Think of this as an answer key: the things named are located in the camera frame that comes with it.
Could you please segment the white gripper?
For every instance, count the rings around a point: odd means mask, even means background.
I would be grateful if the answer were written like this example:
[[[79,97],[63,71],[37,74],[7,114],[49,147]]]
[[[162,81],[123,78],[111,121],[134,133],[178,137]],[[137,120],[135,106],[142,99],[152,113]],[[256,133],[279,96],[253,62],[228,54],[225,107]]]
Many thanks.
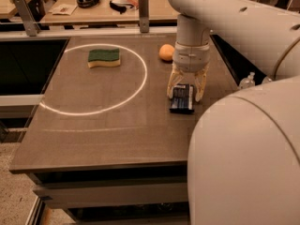
[[[209,69],[209,66],[207,66],[210,61],[209,45],[186,46],[176,42],[172,60],[172,72],[167,86],[167,97],[169,99],[173,98],[173,89],[182,81],[184,77],[183,72],[196,72],[194,74],[196,86],[195,100],[200,102],[203,98],[207,71]]]

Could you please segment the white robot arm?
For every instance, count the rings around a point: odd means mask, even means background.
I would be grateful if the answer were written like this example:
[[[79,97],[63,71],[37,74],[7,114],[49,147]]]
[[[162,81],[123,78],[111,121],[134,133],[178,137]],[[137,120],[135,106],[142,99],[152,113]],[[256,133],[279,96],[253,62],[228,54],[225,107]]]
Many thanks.
[[[299,15],[249,0],[169,0],[270,82],[212,105],[187,157],[191,225],[300,225]]]

